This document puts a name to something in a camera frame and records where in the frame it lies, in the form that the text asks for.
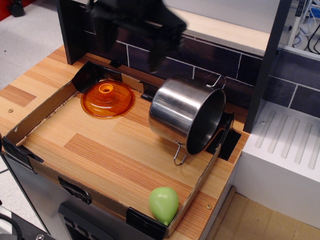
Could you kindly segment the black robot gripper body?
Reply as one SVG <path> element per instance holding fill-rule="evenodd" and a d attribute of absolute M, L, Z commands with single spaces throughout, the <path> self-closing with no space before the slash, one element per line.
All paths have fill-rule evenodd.
<path fill-rule="evenodd" d="M 95 33 L 118 34 L 118 27 L 156 36 L 180 36 L 187 24 L 170 11 L 161 0 L 90 0 L 88 12 Z"/>

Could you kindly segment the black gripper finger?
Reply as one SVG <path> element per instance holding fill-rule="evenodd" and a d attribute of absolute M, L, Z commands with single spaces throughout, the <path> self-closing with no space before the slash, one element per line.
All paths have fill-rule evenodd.
<path fill-rule="evenodd" d="M 110 51 L 118 36 L 118 26 L 111 20 L 102 18 L 93 18 L 93 25 L 98 47 L 103 52 Z"/>
<path fill-rule="evenodd" d="M 156 73 L 169 52 L 179 51 L 184 44 L 185 27 L 155 27 L 151 31 L 153 45 L 149 52 L 149 72 Z"/>

